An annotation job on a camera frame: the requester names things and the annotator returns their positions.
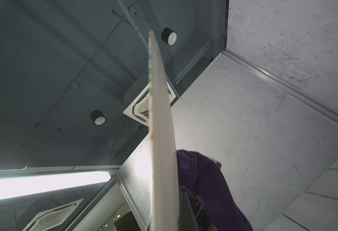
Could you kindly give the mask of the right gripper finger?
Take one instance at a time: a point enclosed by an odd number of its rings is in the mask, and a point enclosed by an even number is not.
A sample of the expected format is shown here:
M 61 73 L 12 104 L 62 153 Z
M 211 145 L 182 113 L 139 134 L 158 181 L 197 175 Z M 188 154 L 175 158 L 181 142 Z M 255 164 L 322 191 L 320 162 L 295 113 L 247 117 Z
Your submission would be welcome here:
M 180 192 L 179 201 L 179 231 L 198 231 L 198 225 L 196 223 L 188 195 L 185 192 Z

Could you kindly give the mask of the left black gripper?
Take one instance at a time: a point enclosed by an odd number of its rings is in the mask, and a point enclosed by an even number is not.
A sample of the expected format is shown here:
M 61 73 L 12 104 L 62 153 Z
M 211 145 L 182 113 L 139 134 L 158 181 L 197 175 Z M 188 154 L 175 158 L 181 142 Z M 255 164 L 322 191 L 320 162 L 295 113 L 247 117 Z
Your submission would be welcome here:
M 195 220 L 198 224 L 200 231 L 216 231 L 215 226 L 212 224 L 210 218 L 204 211 L 202 205 L 197 199 L 195 194 L 192 194 L 190 199 L 190 205 L 195 216 Z

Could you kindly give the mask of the purple cleaning cloth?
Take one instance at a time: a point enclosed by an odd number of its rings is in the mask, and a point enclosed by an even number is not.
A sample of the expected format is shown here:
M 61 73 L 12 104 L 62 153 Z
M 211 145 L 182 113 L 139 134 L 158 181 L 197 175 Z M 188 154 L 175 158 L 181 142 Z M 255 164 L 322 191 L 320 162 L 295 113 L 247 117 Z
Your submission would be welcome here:
M 178 150 L 179 191 L 194 194 L 219 231 L 251 231 L 250 222 L 238 208 L 221 169 L 195 151 Z

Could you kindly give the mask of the colourful squiggle pattern plate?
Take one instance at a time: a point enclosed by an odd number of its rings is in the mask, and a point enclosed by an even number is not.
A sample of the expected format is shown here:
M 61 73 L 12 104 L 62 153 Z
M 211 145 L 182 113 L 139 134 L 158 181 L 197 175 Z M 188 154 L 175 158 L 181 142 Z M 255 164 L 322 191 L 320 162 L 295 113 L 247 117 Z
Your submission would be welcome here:
M 179 229 L 179 187 L 168 82 L 154 31 L 149 32 L 149 140 L 152 231 Z

